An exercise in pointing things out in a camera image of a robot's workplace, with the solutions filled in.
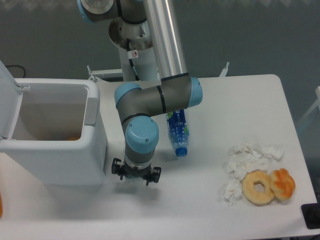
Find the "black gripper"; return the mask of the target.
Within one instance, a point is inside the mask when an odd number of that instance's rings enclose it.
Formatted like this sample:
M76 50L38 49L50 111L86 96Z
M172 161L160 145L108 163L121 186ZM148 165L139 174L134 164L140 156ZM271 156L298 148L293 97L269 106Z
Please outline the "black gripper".
M158 183L161 177L162 168L154 167L151 169L151 164L145 168L138 166L129 166L126 162L122 164L122 161L119 158L114 158L111 164L111 173L113 175L118 175L120 180L123 178L133 179L141 178L145 179L145 185L148 186L149 183Z

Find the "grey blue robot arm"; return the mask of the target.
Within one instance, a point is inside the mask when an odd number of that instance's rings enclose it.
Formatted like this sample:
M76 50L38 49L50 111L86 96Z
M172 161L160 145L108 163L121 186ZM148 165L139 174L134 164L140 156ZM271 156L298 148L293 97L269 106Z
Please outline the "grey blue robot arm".
M110 20L109 37L119 50L124 83L114 92L125 139L124 160L111 172L157 183L152 167L159 141L154 116L199 105L200 81L188 73L171 0L79 0L79 12L95 23Z

